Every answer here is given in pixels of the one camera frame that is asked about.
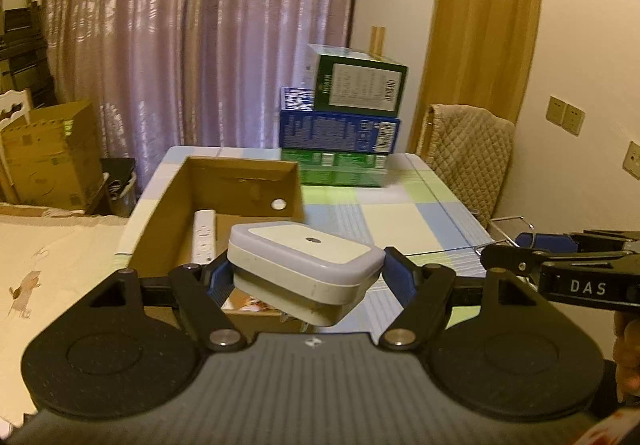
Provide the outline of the person's right hand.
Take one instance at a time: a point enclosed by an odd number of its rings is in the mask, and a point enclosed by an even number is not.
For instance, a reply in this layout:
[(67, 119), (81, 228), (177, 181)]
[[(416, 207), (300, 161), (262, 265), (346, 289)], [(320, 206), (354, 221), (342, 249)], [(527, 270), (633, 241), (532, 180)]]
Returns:
[(613, 361), (616, 364), (617, 399), (622, 403), (639, 395), (640, 321), (637, 315), (616, 312), (614, 316), (616, 340)]

